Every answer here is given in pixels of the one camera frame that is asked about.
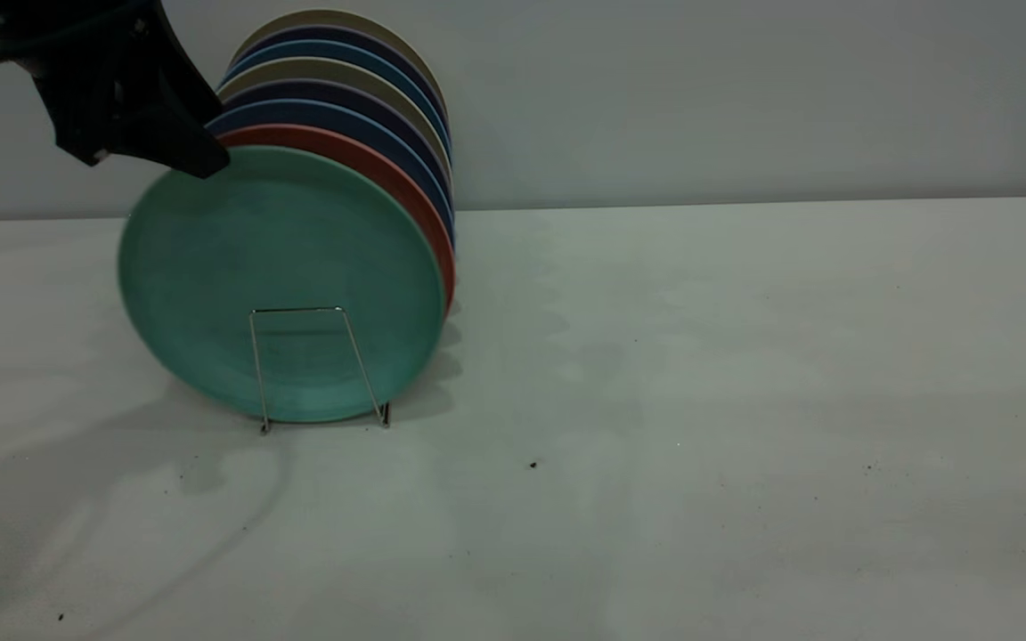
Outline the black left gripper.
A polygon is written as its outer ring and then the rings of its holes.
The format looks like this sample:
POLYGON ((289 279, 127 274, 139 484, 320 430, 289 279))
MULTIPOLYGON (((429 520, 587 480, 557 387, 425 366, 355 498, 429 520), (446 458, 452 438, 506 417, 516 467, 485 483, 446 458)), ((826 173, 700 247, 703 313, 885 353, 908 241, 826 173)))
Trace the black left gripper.
POLYGON ((231 162, 207 130, 223 104, 158 1, 0 1, 4 62, 35 77, 54 143, 86 166, 130 157, 207 179, 231 162), (109 58, 115 76, 61 76, 109 58))

